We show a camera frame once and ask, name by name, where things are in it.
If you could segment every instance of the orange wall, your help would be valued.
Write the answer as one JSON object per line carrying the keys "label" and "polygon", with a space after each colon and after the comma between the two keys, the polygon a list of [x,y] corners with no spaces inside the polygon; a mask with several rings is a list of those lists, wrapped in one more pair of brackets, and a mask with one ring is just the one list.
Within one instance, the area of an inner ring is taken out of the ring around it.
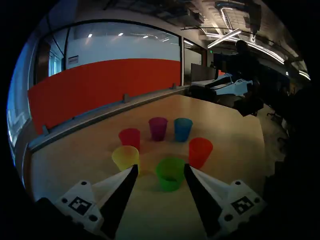
{"label": "orange wall", "polygon": [[180,62],[163,59],[120,59],[95,62],[46,78],[28,91],[38,134],[100,106],[180,86]]}

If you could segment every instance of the blue cup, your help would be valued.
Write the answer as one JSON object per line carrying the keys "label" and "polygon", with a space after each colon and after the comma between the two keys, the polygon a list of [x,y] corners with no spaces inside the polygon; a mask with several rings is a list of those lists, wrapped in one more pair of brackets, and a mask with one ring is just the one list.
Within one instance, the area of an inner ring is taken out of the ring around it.
{"label": "blue cup", "polygon": [[190,134],[193,122],[188,118],[177,118],[174,121],[174,136],[177,142],[185,142]]}

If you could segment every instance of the wooden table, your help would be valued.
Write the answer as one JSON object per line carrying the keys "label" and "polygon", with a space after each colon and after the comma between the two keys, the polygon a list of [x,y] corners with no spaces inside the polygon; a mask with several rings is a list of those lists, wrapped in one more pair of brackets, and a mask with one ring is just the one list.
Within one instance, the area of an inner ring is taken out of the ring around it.
{"label": "wooden table", "polygon": [[[166,139],[152,142],[148,120],[169,120]],[[119,172],[111,159],[125,128],[141,131],[141,174],[122,216],[116,239],[205,239],[196,205],[186,181],[175,192],[163,192],[155,167],[167,156],[188,161],[188,143],[174,142],[173,121],[193,121],[189,139],[209,139],[214,149],[202,171],[226,183],[242,179],[262,193],[267,173],[264,140],[258,118],[234,109],[173,95],[123,112],[68,135],[32,156],[31,184],[35,199],[55,201],[79,180],[92,184]]]}

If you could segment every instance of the red cup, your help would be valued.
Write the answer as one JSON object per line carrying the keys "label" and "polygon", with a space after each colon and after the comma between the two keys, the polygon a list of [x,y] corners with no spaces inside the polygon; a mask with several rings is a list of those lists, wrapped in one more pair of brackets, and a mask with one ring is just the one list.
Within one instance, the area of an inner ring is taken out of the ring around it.
{"label": "red cup", "polygon": [[123,146],[133,146],[140,150],[140,131],[136,128],[127,128],[119,133]]}
{"label": "red cup", "polygon": [[157,117],[149,120],[151,137],[154,141],[163,141],[166,135],[168,120],[165,118]]}
{"label": "red cup", "polygon": [[212,143],[205,138],[194,138],[189,142],[189,164],[200,169],[213,149]]}

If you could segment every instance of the ceiling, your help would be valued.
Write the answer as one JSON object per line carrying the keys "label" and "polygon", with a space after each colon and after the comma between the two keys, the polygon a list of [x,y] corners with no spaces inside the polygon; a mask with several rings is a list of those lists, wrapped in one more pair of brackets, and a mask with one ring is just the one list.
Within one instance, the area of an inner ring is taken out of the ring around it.
{"label": "ceiling", "polygon": [[[203,27],[205,32],[224,35],[229,32],[230,26],[232,29],[239,28],[242,33],[238,38],[250,42],[250,36],[256,36],[255,44],[275,52],[285,60],[300,55],[284,24],[262,0],[94,0],[94,2],[99,2],[103,10],[120,8],[149,14],[182,29]],[[224,20],[219,6],[224,6],[223,14],[227,16],[230,26]],[[204,22],[190,20],[190,15],[194,14],[199,14]],[[200,39],[207,41],[208,44],[215,40],[207,37],[203,31],[200,31],[200,35]],[[306,69],[303,61],[294,64],[299,70]]]}

